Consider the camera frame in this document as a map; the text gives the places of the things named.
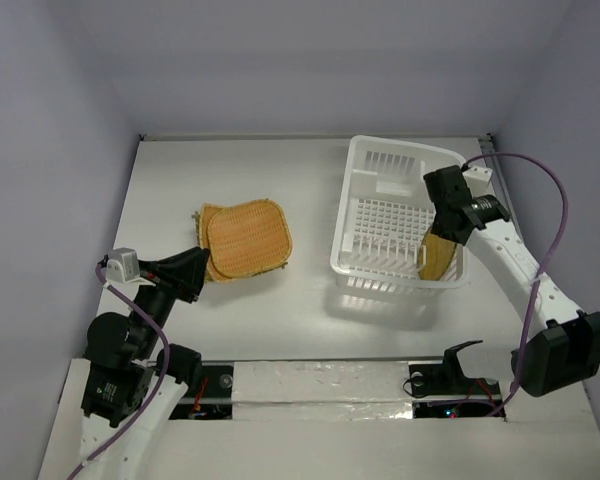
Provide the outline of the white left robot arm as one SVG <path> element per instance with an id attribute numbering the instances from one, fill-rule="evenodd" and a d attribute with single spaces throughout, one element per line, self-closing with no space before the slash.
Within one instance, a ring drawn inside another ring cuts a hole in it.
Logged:
<path id="1" fill-rule="evenodd" d="M 199 246 L 150 261 L 118 248 L 96 264 L 103 289 L 129 312 L 101 313 L 87 330 L 79 463 L 70 478 L 142 478 L 178 402 L 205 391 L 200 353 L 171 343 L 164 326 L 176 302 L 198 300 L 209 259 Z"/>

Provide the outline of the square woven bamboo tray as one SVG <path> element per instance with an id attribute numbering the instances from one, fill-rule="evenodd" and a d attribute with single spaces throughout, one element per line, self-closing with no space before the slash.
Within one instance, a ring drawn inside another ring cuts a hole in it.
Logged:
<path id="1" fill-rule="evenodd" d="M 195 222 L 195 236 L 198 241 L 198 246 L 201 248 L 205 248 L 206 240 L 203 235 L 203 226 L 202 226 L 202 215 L 199 211 L 195 211 L 191 215 L 192 219 Z M 215 271 L 215 267 L 213 265 L 212 259 L 209 258 L 206 264 L 205 270 L 205 282 L 206 283 L 230 283 L 233 281 L 237 281 L 237 278 L 224 277 L 219 275 Z"/>

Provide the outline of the round woven bamboo plate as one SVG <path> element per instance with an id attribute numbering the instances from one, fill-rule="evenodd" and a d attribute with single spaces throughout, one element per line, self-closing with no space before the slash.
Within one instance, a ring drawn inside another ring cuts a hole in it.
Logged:
<path id="1" fill-rule="evenodd" d="M 440 281 L 447 274 L 456 255 L 457 244 L 432 232 L 429 227 L 417 257 L 418 276 L 423 281 Z"/>

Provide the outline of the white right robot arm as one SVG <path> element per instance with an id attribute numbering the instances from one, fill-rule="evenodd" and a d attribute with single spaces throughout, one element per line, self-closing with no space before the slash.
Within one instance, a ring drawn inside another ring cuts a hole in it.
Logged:
<path id="1" fill-rule="evenodd" d="M 216 360 L 431 357 L 495 335 L 503 349 L 475 367 L 441 366 L 448 390 L 476 370 L 515 374 L 533 396 L 593 376 L 600 314 L 540 271 L 489 178 L 395 156 L 350 162 L 334 232 L 296 212 L 291 265 L 249 280 L 220 239 L 225 213 L 203 216 L 213 280 L 172 332 Z"/>

